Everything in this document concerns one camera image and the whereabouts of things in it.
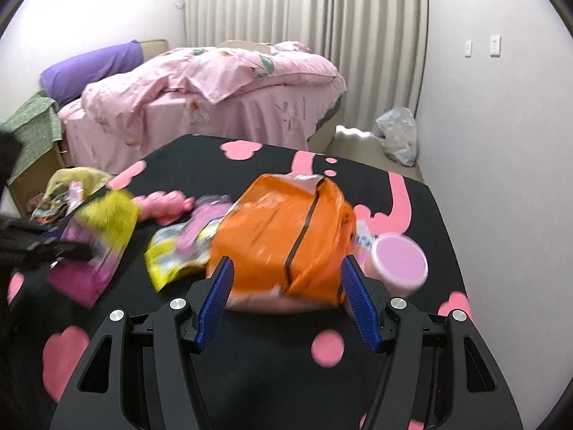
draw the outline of white plastic bag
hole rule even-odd
[[[404,166],[414,166],[418,156],[417,130],[408,108],[399,106],[386,111],[376,120],[372,133],[384,138],[382,147],[389,158]]]

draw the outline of headboard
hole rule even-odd
[[[169,50],[169,42],[165,39],[140,40],[139,43],[143,49],[144,61],[149,61],[151,58]]]

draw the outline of round plastic container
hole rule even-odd
[[[409,237],[382,234],[372,243],[365,275],[382,281],[392,296],[407,297],[426,282],[428,261]]]

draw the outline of green plaid cloth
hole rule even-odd
[[[57,108],[56,100],[46,97],[45,92],[40,90],[2,124],[2,128],[14,133],[24,144],[8,184],[48,152],[54,142],[62,140],[62,125],[56,115]]]

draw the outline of pink lid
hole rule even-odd
[[[418,288],[428,277],[428,261],[412,239],[401,234],[382,234],[372,244],[372,262],[388,281],[404,288]]]

